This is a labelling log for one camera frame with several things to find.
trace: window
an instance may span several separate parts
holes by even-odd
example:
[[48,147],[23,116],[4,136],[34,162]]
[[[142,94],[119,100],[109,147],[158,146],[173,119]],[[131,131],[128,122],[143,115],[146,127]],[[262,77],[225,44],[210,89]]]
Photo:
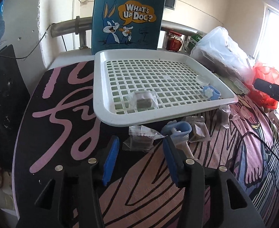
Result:
[[270,6],[265,7],[264,24],[254,57],[279,72],[279,11]]

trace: black cable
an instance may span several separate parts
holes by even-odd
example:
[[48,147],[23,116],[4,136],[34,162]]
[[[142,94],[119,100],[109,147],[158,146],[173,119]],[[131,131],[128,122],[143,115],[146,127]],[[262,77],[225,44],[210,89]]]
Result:
[[33,51],[37,48],[37,46],[40,44],[40,42],[42,41],[42,39],[44,38],[44,36],[46,35],[46,33],[48,32],[48,29],[50,28],[50,26],[48,26],[48,28],[46,29],[45,33],[43,34],[42,38],[39,40],[39,42],[36,44],[36,46],[34,47],[34,49],[25,57],[11,57],[11,56],[5,56],[5,55],[0,55],[1,57],[6,57],[6,58],[10,58],[10,59],[17,59],[17,60],[20,60],[20,59],[25,59],[25,58],[28,58],[30,54],[33,53]]
[[246,133],[241,137],[241,140],[239,141],[239,144],[238,144],[238,146],[237,146],[237,153],[238,153],[238,151],[239,151],[239,149],[240,149],[240,146],[241,146],[242,141],[244,140],[244,137],[247,136],[247,135],[253,135],[253,136],[256,137],[259,141],[261,141],[262,144],[263,144],[264,146],[266,146],[266,147],[268,148],[268,150],[269,150],[269,151],[275,156],[275,158],[279,161],[278,156],[269,148],[269,146],[268,146],[259,136],[257,136],[255,133],[253,133],[253,132],[251,132],[251,131],[246,132]]
[[64,44],[65,51],[67,51],[67,50],[66,50],[66,46],[65,46],[65,42],[64,42],[64,39],[63,39],[63,36],[61,35],[61,37],[62,37],[62,40],[63,40],[63,44]]

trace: clear lid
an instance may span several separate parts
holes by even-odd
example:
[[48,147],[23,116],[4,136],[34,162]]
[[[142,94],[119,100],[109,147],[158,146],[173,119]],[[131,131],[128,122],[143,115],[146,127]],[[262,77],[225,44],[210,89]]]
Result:
[[197,75],[197,76],[195,77],[195,80],[196,80],[196,82],[197,82],[198,84],[200,84],[200,85],[202,85],[202,86],[208,86],[209,83],[210,83],[209,79],[207,79],[207,78],[204,77],[204,76],[200,76],[200,75]]
[[245,108],[245,106],[242,106],[240,111],[245,119],[249,119],[252,116],[249,110]]

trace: metal pipe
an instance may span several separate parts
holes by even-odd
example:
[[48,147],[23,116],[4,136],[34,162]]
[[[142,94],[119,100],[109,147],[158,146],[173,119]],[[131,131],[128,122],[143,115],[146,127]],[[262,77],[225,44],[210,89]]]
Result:
[[[65,34],[70,34],[76,32],[76,20],[63,21],[59,23],[52,24],[51,35],[52,37],[58,37]],[[92,30],[92,17],[80,18],[78,20],[79,29],[78,32]],[[174,30],[175,32],[181,33],[185,36],[193,36],[198,30],[191,28],[189,26],[184,26],[178,23],[164,21],[162,20],[161,25],[162,31]]]
[[[69,21],[63,21],[63,22],[52,24],[51,26],[52,37],[55,38],[58,36],[76,32],[75,21],[76,20],[69,20]],[[92,17],[80,18],[78,26],[79,26],[78,28],[79,32],[92,30]]]
[[181,33],[185,36],[193,36],[198,32],[197,29],[194,29],[192,27],[184,26],[184,25],[181,25],[178,23],[174,23],[171,21],[164,21],[164,20],[162,20],[162,25],[161,25],[160,29],[161,29],[161,31],[165,31],[165,32],[173,30],[173,31]]
[[79,44],[80,44],[79,49],[88,48],[86,31],[79,32]]

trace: grid tray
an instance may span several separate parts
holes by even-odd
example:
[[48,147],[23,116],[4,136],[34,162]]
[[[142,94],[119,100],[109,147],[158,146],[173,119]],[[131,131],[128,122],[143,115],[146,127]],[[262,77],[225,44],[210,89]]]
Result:
[[[196,75],[206,76],[220,90],[220,100],[202,95]],[[132,109],[127,96],[151,90],[158,109]],[[236,95],[210,71],[192,58],[165,51],[119,49],[98,52],[94,63],[93,106],[97,117],[112,126],[130,126],[171,119],[221,104],[236,103]]]

